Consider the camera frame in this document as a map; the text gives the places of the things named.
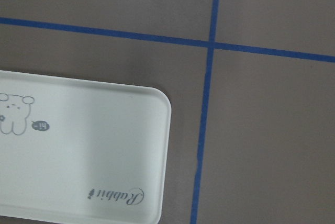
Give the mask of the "cream rabbit tray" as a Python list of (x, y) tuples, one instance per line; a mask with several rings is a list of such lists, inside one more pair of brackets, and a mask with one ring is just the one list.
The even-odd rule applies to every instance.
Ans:
[(158, 223), (170, 122), (156, 88), (1, 71), (1, 215)]

